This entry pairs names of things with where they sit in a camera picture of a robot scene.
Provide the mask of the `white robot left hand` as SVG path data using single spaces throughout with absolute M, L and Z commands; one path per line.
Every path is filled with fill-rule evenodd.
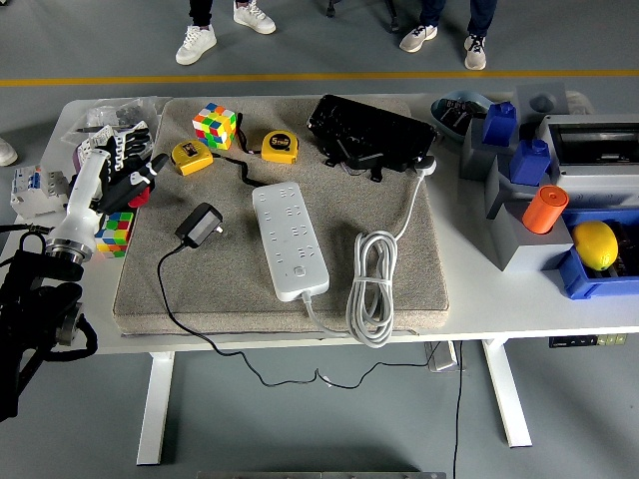
M 152 155 L 153 139 L 146 122 L 117 130 L 105 126 L 77 149 L 80 170 L 71 188 L 66 217 L 49 234 L 46 254 L 74 255 L 78 262 L 96 250 L 95 234 L 102 216 L 116 213 L 149 193 L 168 161 Z

